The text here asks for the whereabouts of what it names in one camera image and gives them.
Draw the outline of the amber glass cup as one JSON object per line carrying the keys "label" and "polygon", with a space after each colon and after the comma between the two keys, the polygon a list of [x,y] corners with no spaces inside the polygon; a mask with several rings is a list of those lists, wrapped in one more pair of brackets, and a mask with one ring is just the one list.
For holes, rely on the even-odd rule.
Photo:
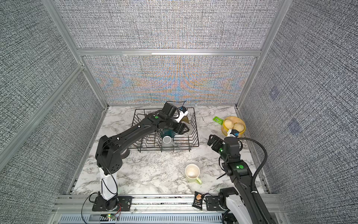
{"label": "amber glass cup", "polygon": [[181,123],[186,123],[186,124],[190,124],[189,118],[187,116],[184,116],[181,121]]}

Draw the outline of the round bread bun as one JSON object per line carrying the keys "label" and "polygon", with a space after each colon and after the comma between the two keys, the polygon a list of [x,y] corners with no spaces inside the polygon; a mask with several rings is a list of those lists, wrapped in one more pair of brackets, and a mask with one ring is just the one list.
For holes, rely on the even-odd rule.
{"label": "round bread bun", "polygon": [[223,125],[227,130],[232,129],[234,127],[234,123],[230,119],[225,119]]}
{"label": "round bread bun", "polygon": [[245,130],[245,126],[241,123],[235,123],[233,129],[238,132],[243,132]]}

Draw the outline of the black snack packet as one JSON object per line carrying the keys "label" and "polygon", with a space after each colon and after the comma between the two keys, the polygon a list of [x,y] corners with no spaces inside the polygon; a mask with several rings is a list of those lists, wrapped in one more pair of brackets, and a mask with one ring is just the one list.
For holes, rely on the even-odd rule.
{"label": "black snack packet", "polygon": [[194,200],[193,200],[193,203],[192,203],[192,207],[202,211],[203,210],[202,205],[203,205],[204,197],[205,197],[205,194],[196,191],[194,193]]}

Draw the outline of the white grey ceramic mug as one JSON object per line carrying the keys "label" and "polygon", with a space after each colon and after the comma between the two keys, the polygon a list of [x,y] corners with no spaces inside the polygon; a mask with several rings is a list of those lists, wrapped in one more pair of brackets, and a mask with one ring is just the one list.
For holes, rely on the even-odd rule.
{"label": "white grey ceramic mug", "polygon": [[177,147],[177,144],[174,143],[173,138],[170,136],[165,136],[162,139],[162,148],[163,149],[171,149]]}

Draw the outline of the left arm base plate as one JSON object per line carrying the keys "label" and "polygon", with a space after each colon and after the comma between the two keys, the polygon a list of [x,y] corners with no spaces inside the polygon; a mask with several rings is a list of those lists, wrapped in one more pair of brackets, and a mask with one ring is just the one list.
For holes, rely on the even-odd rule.
{"label": "left arm base plate", "polygon": [[130,211],[132,204],[131,196],[117,196],[110,200],[105,200],[102,196],[97,196],[92,207],[92,211]]}

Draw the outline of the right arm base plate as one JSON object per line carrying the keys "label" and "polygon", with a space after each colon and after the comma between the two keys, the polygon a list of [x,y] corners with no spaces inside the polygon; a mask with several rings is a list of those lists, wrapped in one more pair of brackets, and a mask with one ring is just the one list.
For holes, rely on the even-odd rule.
{"label": "right arm base plate", "polygon": [[206,195],[205,203],[208,211],[224,211],[220,205],[219,196]]}

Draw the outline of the light green ceramic mug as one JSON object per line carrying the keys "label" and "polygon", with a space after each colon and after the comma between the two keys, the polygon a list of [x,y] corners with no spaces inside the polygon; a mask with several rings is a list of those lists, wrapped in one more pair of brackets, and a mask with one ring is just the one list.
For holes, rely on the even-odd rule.
{"label": "light green ceramic mug", "polygon": [[199,178],[200,168],[195,164],[188,164],[185,168],[185,177],[191,183],[197,183],[202,185],[202,181]]}

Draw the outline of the clear glass cup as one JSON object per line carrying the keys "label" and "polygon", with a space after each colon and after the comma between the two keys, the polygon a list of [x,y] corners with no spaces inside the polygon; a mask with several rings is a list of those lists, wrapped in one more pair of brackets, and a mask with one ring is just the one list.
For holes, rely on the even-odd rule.
{"label": "clear glass cup", "polygon": [[184,133],[190,134],[193,130],[193,127],[190,124],[186,124],[185,128],[183,129]]}

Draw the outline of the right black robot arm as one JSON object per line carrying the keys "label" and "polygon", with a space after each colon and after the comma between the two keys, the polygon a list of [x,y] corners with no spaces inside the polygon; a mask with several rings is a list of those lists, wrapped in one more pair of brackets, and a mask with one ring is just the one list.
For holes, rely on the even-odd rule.
{"label": "right black robot arm", "polygon": [[[252,173],[247,163],[241,159],[243,140],[256,143],[264,152],[264,159],[255,173]],[[234,187],[223,188],[219,192],[220,205],[226,210],[222,216],[222,223],[231,223],[226,218],[231,212],[238,224],[274,224],[275,220],[269,213],[255,184],[255,180],[268,158],[265,147],[251,138],[226,137],[221,139],[213,134],[209,136],[208,145],[223,159],[222,168],[234,184]]]}

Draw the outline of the black wire dish rack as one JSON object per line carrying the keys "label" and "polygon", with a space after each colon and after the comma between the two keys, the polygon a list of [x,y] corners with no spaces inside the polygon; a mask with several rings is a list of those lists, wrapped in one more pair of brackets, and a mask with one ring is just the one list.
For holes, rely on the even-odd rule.
{"label": "black wire dish rack", "polygon": [[[129,149],[137,150],[139,152],[144,151],[177,151],[187,150],[190,151],[194,147],[200,146],[196,114],[193,107],[188,107],[188,115],[185,118],[185,122],[189,123],[189,128],[185,128],[187,133],[179,135],[169,129],[161,129],[154,133],[151,133],[142,139],[135,142],[129,147]],[[163,138],[171,137],[171,144],[169,146],[163,146]]]}

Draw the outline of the dark green ceramic mug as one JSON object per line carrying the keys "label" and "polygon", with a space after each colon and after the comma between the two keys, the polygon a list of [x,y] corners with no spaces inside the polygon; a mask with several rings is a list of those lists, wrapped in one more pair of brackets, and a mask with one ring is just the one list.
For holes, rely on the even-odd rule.
{"label": "dark green ceramic mug", "polygon": [[164,128],[159,132],[159,136],[161,138],[164,138],[166,136],[169,136],[169,137],[173,138],[175,135],[176,135],[176,133],[173,130],[170,130],[170,129],[167,129],[167,128]]}

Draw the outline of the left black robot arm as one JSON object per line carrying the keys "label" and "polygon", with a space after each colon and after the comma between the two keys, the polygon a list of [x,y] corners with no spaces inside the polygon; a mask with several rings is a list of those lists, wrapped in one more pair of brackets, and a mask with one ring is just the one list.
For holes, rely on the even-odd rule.
{"label": "left black robot arm", "polygon": [[99,210],[113,211],[119,207],[117,172],[123,165],[123,159],[130,153],[129,147],[143,137],[161,129],[169,129],[176,134],[189,132],[189,127],[183,118],[188,115],[184,106],[176,107],[170,101],[162,109],[144,115],[136,125],[124,132],[99,139],[95,154],[100,173],[101,191],[95,200]]}

